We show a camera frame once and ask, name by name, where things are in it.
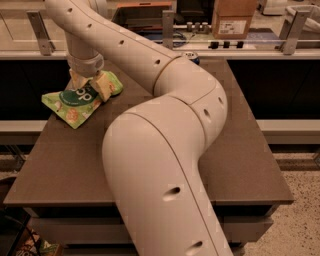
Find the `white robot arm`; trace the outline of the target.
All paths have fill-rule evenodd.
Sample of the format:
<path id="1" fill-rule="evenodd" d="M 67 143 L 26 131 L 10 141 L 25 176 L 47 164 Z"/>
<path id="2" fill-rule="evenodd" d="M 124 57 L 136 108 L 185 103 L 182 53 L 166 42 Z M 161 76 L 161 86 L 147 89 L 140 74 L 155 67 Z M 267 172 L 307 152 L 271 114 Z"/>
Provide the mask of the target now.
<path id="1" fill-rule="evenodd" d="M 68 62 L 91 77 L 110 60 L 152 99 L 119 115 L 102 144 L 104 172 L 139 256 L 233 256 L 198 161 L 223 129 L 217 79 L 180 54 L 97 12 L 94 0 L 46 0 Z"/>

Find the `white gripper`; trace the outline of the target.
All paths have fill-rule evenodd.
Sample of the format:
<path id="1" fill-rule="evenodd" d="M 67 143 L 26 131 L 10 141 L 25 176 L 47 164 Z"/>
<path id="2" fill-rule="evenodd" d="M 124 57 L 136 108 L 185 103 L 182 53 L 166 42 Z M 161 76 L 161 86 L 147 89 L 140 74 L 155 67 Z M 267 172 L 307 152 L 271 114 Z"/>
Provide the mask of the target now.
<path id="1" fill-rule="evenodd" d="M 97 54 L 89 59 L 80 59 L 71 54 L 67 54 L 67 62 L 71 68 L 69 74 L 73 89 L 83 88 L 88 82 L 87 77 L 93 77 L 90 85 L 104 102 L 113 95 L 115 91 L 114 84 L 109 80 L 106 73 L 99 72 L 104 67 L 104 58 L 101 54 Z"/>

